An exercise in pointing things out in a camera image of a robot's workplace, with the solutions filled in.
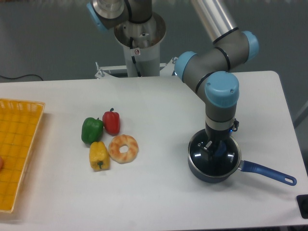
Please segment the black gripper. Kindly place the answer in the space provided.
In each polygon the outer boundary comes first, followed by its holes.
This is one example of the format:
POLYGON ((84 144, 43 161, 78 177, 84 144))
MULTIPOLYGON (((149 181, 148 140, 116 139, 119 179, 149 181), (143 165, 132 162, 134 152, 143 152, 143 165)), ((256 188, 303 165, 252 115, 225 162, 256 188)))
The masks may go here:
POLYGON ((207 141, 201 142, 201 156, 204 161, 210 162, 214 155, 213 147, 230 137, 231 122, 206 121, 205 132, 207 134, 207 141))

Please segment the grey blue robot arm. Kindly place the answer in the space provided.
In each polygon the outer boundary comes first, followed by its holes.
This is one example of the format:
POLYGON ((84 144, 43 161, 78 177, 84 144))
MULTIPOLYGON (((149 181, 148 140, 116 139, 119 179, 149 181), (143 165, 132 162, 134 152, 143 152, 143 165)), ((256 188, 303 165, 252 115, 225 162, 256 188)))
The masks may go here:
MULTIPOLYGON (((205 150, 213 154, 238 128, 239 82, 230 70, 254 58, 259 43, 251 32, 239 30, 223 1, 194 0, 192 4, 214 47, 204 55, 183 53, 174 71, 205 103, 205 150)), ((123 47, 129 77, 160 73, 160 43, 166 24, 152 10, 150 0, 91 0, 87 8, 101 31, 113 29, 123 47)))

